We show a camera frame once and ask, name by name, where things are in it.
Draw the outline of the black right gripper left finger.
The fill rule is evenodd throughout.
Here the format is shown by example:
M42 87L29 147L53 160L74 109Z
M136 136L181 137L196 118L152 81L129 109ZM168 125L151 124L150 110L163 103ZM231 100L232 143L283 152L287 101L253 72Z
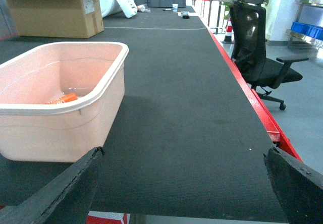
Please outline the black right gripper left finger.
M95 147L17 206L1 210L1 223L86 223L104 150Z

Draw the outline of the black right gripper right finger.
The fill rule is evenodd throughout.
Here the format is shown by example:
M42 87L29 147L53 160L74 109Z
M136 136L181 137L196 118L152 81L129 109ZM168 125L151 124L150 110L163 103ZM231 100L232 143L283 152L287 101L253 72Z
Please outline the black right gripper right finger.
M264 164L288 222L322 223L322 174L276 147Z

